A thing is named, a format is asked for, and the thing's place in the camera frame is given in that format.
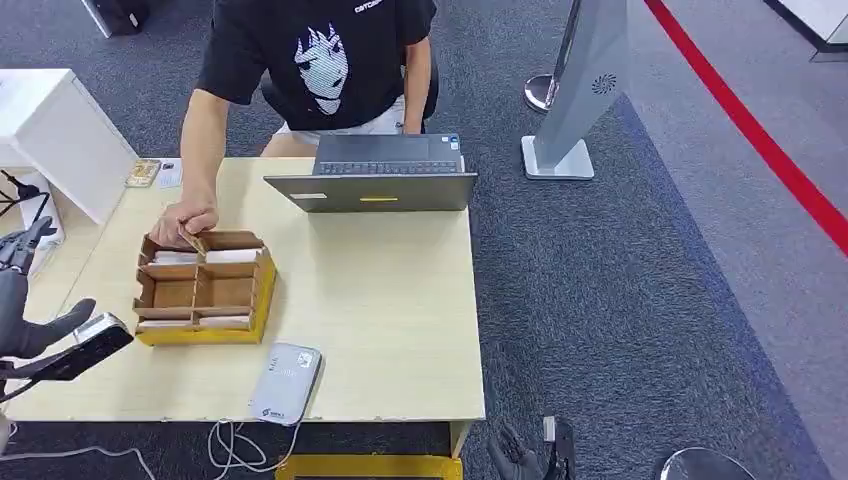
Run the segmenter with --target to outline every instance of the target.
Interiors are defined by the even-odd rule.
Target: yellow base
[[[276,480],[300,477],[412,477],[462,480],[462,462],[429,455],[292,455]]]

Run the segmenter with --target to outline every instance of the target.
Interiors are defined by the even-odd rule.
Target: laptop keyboard
[[[456,162],[327,162],[319,175],[406,175],[457,173]]]

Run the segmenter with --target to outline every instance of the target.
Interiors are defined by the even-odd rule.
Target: floor
[[[465,476],[494,478],[484,445],[499,422],[539,448],[540,417],[557,413],[575,425],[581,478],[651,478],[692,445],[758,478],[848,478],[848,262],[642,1],[629,0],[628,96],[587,135],[598,173],[579,184],[526,180],[518,149],[541,121],[521,85],[553,64],[562,2],[437,3],[433,42],[450,68],[428,129],[457,131],[481,174],[471,219],[489,422],[472,430]],[[812,47],[758,1],[667,4],[844,212],[848,64],[807,63]],[[108,41],[75,2],[0,0],[0,11],[0,67],[70,66],[140,154],[176,155],[208,2],[159,0],[142,34]],[[277,123],[258,97],[237,108],[228,152],[257,153]],[[286,444],[278,429],[246,428],[269,451]],[[207,431],[29,423],[13,448],[134,445],[158,478],[211,478]],[[446,437],[438,424],[310,425],[296,450],[442,454]],[[51,474],[142,478],[132,459],[0,464],[2,478]]]
[[[666,3],[765,129],[848,214],[848,63],[809,63],[812,46],[761,2]],[[822,457],[845,478],[848,375],[834,367],[848,362],[848,262],[644,3],[630,6],[634,106]],[[749,25],[756,36],[746,35]]]

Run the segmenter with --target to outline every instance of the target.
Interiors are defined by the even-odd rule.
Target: light wood tabletop
[[[218,175],[218,229],[253,231],[278,269],[261,345],[133,342],[73,382],[43,382],[10,418],[249,420],[268,349],[284,341],[324,355],[306,421],[448,421],[461,447],[485,417],[467,211],[308,215],[262,180],[309,174],[312,162],[226,159]],[[128,189],[63,308],[93,297],[134,328],[142,236],[178,196]]]

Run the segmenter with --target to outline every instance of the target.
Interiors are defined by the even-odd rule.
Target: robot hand
[[[540,466],[544,460],[524,446],[521,437],[511,425],[505,424],[497,438],[490,438],[486,446],[495,463],[501,480],[542,480],[545,474]]]
[[[27,274],[41,237],[51,235],[50,217],[29,228],[0,238],[0,358],[35,358],[85,323],[94,310],[94,300],[84,299],[67,314],[45,325],[23,318],[29,282]]]

